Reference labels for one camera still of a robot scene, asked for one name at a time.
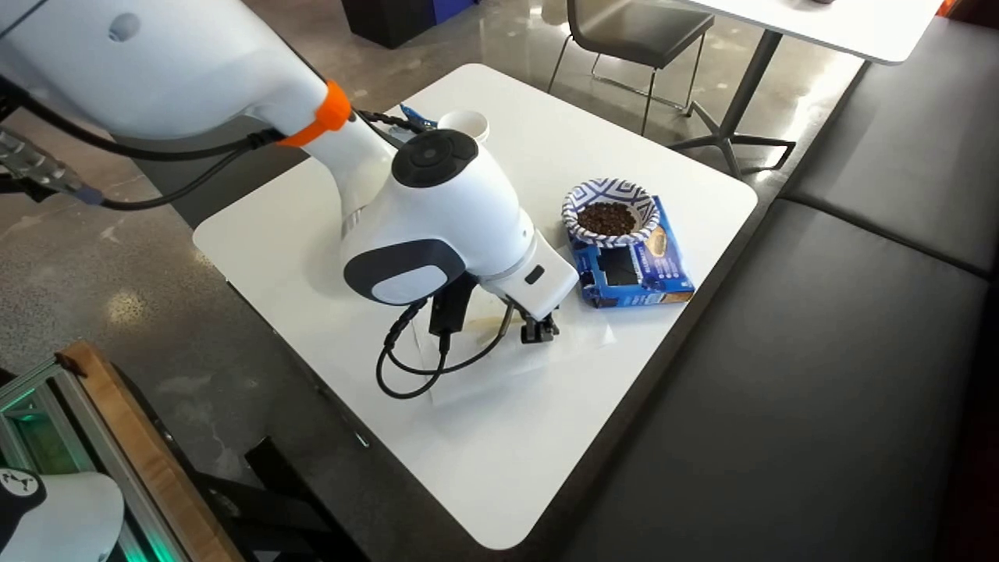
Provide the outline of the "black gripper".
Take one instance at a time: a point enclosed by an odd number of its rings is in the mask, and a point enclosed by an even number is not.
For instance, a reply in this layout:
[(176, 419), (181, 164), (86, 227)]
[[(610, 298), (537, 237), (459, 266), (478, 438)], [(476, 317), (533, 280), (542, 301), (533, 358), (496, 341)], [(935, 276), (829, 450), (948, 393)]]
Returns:
[(522, 343), (547, 343), (547, 341), (554, 341), (554, 337), (560, 337), (560, 324), (554, 322), (554, 316), (547, 316), (547, 317), (529, 317), (525, 324), (522, 324)]

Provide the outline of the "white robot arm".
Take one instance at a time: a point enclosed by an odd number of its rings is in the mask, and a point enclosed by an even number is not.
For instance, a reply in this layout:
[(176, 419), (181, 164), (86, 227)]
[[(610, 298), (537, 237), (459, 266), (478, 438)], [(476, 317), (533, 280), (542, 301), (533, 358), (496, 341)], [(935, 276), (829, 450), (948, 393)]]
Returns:
[(133, 139), (251, 116), (318, 159), (340, 195), (340, 274), (366, 298), (434, 298), (451, 324), (485, 288), (540, 341), (578, 284), (480, 139), (386, 139), (244, 0), (4, 0), (0, 22), (4, 85), (24, 102)]

